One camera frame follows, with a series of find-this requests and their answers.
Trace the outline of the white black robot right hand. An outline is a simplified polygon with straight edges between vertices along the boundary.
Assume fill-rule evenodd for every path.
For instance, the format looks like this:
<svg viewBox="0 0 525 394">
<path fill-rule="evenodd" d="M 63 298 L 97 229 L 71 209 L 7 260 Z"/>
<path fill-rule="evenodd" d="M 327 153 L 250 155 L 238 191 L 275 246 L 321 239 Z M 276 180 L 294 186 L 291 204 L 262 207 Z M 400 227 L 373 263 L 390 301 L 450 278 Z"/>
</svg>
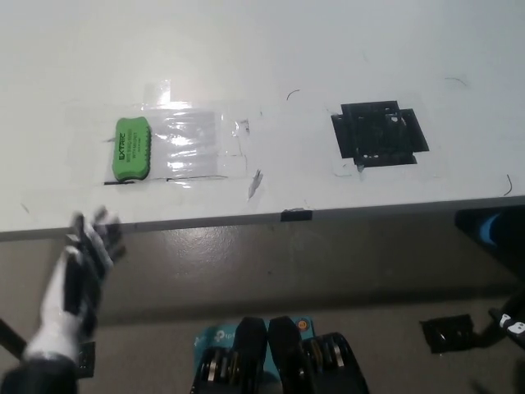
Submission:
<svg viewBox="0 0 525 394">
<path fill-rule="evenodd" d="M 490 316 L 495 321 L 497 327 L 521 349 L 525 349 L 525 324 L 510 315 L 503 313 L 500 309 L 490 309 Z"/>
</svg>

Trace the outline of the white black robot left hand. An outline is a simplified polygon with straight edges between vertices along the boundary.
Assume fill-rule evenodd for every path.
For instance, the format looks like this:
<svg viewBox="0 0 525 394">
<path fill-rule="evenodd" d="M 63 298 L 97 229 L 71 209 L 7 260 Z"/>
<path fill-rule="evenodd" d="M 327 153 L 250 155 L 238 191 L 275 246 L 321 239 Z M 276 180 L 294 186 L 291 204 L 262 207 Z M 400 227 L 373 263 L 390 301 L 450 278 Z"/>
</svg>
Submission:
<svg viewBox="0 0 525 394">
<path fill-rule="evenodd" d="M 103 285 L 126 253 L 117 216 L 100 208 L 91 219 L 75 213 L 40 306 L 40 324 L 24 360 L 78 362 L 80 345 L 98 324 Z"/>
</svg>

